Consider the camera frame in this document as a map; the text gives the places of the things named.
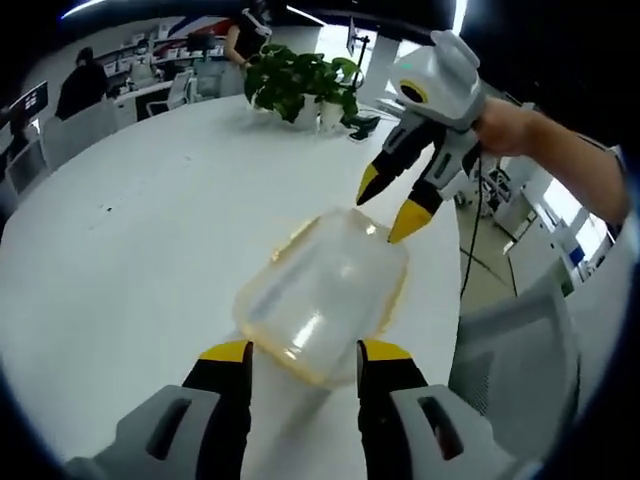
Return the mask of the person's right hand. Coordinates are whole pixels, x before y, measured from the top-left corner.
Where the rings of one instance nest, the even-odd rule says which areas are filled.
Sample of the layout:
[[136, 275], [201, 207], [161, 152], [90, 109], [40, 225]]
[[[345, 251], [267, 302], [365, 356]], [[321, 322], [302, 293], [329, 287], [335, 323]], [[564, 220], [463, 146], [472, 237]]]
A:
[[518, 156], [528, 151], [531, 126], [537, 117], [535, 111], [489, 97], [473, 129], [486, 152]]

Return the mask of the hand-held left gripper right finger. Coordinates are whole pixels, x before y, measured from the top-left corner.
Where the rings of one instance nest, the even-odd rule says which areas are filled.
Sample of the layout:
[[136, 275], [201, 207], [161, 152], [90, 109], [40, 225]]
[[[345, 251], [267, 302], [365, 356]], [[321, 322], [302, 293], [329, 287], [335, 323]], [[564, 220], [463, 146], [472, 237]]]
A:
[[396, 344], [357, 342], [358, 428], [369, 479], [530, 479], [489, 421], [444, 385], [429, 385]]

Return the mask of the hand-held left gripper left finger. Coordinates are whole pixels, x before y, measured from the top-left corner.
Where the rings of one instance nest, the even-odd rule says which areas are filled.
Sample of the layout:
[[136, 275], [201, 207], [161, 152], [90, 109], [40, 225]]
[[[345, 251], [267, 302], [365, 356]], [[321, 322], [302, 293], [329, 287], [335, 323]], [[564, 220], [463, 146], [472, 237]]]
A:
[[180, 386], [157, 391], [116, 426], [113, 442], [76, 457], [70, 479], [238, 479], [251, 426], [253, 343], [202, 353]]

